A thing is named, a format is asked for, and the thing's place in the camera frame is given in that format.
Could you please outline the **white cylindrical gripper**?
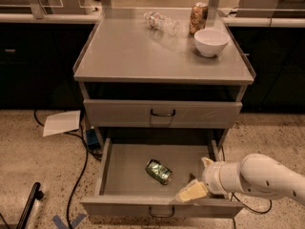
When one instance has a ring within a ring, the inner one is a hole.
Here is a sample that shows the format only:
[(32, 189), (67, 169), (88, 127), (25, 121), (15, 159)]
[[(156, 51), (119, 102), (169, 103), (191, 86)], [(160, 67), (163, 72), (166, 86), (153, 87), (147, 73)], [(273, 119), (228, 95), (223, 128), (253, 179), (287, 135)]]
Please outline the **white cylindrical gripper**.
[(192, 180), (175, 195), (177, 201), (187, 202), (203, 198), (208, 195), (208, 190), (214, 195), (242, 191), (238, 162), (214, 162), (205, 156), (201, 158), (201, 161), (205, 167), (202, 174), (204, 183), (198, 179)]

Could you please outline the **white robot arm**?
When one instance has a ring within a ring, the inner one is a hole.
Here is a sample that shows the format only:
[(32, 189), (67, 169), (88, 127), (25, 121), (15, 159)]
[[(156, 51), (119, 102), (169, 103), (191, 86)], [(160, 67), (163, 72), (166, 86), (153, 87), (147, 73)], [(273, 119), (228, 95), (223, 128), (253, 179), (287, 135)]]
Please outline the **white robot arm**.
[(305, 205), (305, 176), (262, 154), (249, 154), (237, 162), (201, 158), (201, 180), (189, 182), (175, 196), (179, 202), (227, 193), (265, 199), (291, 198)]

